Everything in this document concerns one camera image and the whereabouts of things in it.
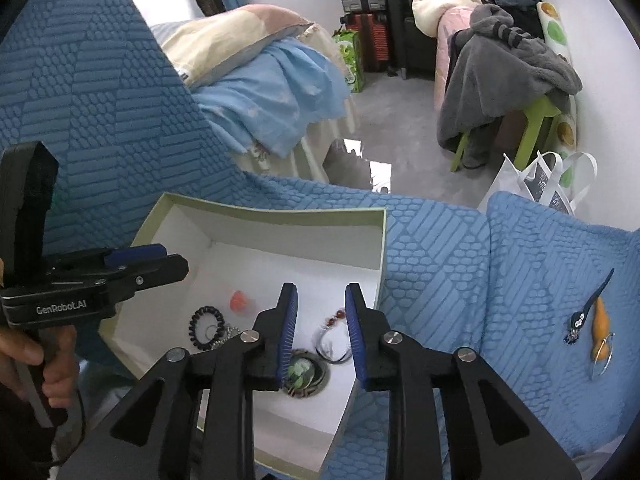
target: silver screw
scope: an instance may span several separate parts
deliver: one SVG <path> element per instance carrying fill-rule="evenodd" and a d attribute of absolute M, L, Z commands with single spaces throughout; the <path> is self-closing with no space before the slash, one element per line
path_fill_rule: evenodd
<path fill-rule="evenodd" d="M 478 355 L 471 348 L 461 348 L 458 350 L 458 359 L 465 363 L 472 363 Z"/>
<path fill-rule="evenodd" d="M 382 339 L 389 345 L 397 345 L 399 342 L 402 342 L 402 334 L 391 330 L 383 335 Z"/>
<path fill-rule="evenodd" d="M 178 361 L 182 361 L 186 356 L 187 351 L 184 348 L 171 348 L 171 350 L 166 353 L 166 360 L 177 363 Z"/>
<path fill-rule="evenodd" d="M 260 334 L 255 330 L 245 330 L 240 334 L 240 339 L 242 339 L 244 343 L 255 343 L 260 339 Z"/>

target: blue blanket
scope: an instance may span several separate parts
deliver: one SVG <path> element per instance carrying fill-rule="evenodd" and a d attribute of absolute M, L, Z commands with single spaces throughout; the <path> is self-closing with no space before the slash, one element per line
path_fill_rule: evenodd
<path fill-rule="evenodd" d="M 441 351 L 478 349 L 571 454 L 638 410 L 638 237 L 498 194 L 468 208 L 238 170 L 131 0 L 30 0 L 0 44 L 0 144 L 42 140 L 60 162 L 46 251 L 129 244 L 170 190 L 257 208 L 387 210 L 380 308 Z M 588 380 L 590 325 L 562 343 L 603 275 L 612 369 Z M 95 333 L 79 352 L 109 359 Z M 360 392 L 326 479 L 384 478 L 385 394 Z"/>
<path fill-rule="evenodd" d="M 218 137 L 236 153 L 254 139 L 280 158 L 306 127 L 346 115 L 350 90 L 337 66 L 293 38 L 271 43 L 255 59 L 211 86 L 192 91 Z"/>

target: blue textured sofa cover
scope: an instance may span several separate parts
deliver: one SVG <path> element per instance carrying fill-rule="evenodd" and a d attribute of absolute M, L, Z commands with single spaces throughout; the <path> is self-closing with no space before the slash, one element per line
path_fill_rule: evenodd
<path fill-rule="evenodd" d="M 488 216 L 238 170 L 131 0 L 30 0 L 0 44 L 2 148 L 42 140 L 60 162 L 46 250 L 129 244 L 166 190 L 258 208 L 384 206 L 381 308 L 430 348 L 479 349 L 570 454 L 623 433 L 638 411 L 638 236 L 585 226 L 510 195 Z M 598 382 L 590 335 L 566 320 L 611 267 L 616 350 Z M 97 352 L 97 335 L 81 350 Z M 359 393 L 326 478 L 384 478 L 384 394 Z"/>

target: white tote bag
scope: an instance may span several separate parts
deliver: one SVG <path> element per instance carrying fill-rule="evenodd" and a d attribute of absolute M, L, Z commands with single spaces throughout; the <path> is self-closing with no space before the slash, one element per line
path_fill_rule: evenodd
<path fill-rule="evenodd" d="M 544 157 L 547 155 L 554 159 L 552 170 L 545 162 Z M 572 200 L 569 200 L 560 186 L 560 178 L 565 171 L 574 167 L 581 159 L 591 166 L 591 175 L 583 183 L 583 188 L 576 193 Z M 523 171 L 519 171 L 505 155 L 502 167 L 478 206 L 478 210 L 485 213 L 489 197 L 492 194 L 498 191 L 508 191 L 563 213 L 574 215 L 575 209 L 587 195 L 597 176 L 598 164 L 589 153 L 572 153 L 565 160 L 562 160 L 560 155 L 555 152 L 544 154 L 538 152 L 537 158 Z"/>

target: green plastic stool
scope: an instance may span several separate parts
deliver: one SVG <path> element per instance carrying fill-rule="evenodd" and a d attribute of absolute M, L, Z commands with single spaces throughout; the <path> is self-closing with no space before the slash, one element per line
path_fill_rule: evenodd
<path fill-rule="evenodd" d="M 559 115 L 560 110 L 551 104 L 551 101 L 546 95 L 543 95 L 524 108 L 523 113 L 527 117 L 527 129 L 524 130 L 522 134 L 522 140 L 520 141 L 516 158 L 513 161 L 513 165 L 521 171 L 527 167 L 531 159 L 531 153 L 533 153 L 533 148 L 536 146 L 536 141 L 540 134 L 542 121 L 544 121 L 546 117 Z M 460 161 L 462 161 L 462 155 L 465 153 L 468 142 L 469 132 L 464 132 L 460 138 L 456 155 L 451 161 L 451 171 L 455 172 L 460 167 Z"/>

